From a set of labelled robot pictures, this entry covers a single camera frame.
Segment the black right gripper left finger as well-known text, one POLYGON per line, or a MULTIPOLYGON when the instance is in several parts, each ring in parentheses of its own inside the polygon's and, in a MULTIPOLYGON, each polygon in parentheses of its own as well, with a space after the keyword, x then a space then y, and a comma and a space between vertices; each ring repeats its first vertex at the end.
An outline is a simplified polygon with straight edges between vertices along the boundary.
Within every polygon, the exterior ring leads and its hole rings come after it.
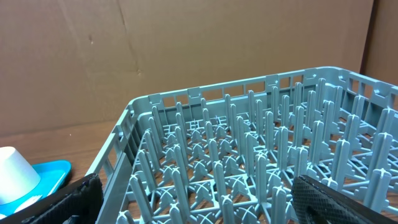
POLYGON ((1 224, 58 224, 97 221, 104 202, 98 174, 80 180, 1 220, 1 224))

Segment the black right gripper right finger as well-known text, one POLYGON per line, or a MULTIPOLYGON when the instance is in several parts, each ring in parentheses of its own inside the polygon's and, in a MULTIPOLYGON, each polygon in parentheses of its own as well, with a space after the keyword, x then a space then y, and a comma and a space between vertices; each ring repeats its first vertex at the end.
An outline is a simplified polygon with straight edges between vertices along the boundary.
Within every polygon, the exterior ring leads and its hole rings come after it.
POLYGON ((294 178, 292 196, 300 224, 397 224, 307 175, 294 178))

